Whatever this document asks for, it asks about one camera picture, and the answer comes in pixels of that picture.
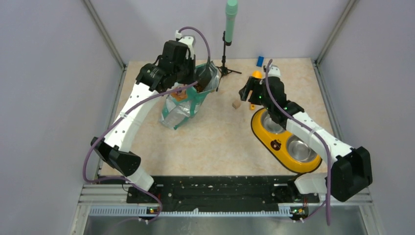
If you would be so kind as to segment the green pet food bag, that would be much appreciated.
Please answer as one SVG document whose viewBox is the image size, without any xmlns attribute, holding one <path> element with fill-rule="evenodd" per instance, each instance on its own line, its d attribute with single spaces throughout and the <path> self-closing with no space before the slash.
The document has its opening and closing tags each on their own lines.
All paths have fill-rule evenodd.
<svg viewBox="0 0 415 235">
<path fill-rule="evenodd" d="M 219 85 L 220 72 L 213 61 L 210 63 L 209 71 L 210 82 L 202 92 L 199 93 L 191 87 L 167 96 L 161 111 L 162 125 L 176 130 L 196 116 L 207 95 L 216 91 Z"/>
</svg>

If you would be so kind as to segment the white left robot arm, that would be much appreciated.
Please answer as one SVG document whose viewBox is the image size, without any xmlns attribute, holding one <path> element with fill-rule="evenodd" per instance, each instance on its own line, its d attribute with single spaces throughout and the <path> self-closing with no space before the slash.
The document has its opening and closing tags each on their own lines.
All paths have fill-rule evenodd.
<svg viewBox="0 0 415 235">
<path fill-rule="evenodd" d="M 138 196 L 152 202 L 157 189 L 154 179 L 141 166 L 141 157 L 131 152 L 133 140 L 158 100 L 167 94 L 197 85 L 194 38 L 184 36 L 169 40 L 154 63 L 139 71 L 129 99 L 113 124 L 91 142 L 91 151 L 128 181 L 139 187 Z"/>
</svg>

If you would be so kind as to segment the yellow plastic scoop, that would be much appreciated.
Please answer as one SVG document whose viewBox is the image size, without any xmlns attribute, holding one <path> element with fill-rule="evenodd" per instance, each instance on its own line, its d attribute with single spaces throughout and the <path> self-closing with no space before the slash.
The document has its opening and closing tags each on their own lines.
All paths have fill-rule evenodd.
<svg viewBox="0 0 415 235">
<path fill-rule="evenodd" d="M 262 96 L 262 88 L 260 84 L 261 79 L 262 79 L 262 73 L 256 70 L 251 74 L 251 77 L 252 77 L 252 84 L 250 87 L 249 97 L 247 100 L 249 102 L 249 109 L 251 111 L 254 111 L 257 103 L 260 100 L 260 97 Z"/>
</svg>

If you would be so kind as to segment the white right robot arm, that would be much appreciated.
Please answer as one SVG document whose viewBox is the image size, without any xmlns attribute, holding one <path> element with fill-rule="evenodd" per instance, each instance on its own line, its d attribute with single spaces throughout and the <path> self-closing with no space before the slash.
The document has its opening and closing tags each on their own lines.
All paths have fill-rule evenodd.
<svg viewBox="0 0 415 235">
<path fill-rule="evenodd" d="M 325 177 L 312 173 L 299 176 L 287 188 L 290 200 L 299 202 L 309 193 L 326 193 L 345 202 L 372 184 L 369 151 L 341 142 L 316 124 L 301 106 L 287 100 L 279 77 L 251 76 L 239 95 L 242 101 L 263 106 L 271 123 L 299 138 L 327 164 Z"/>
</svg>

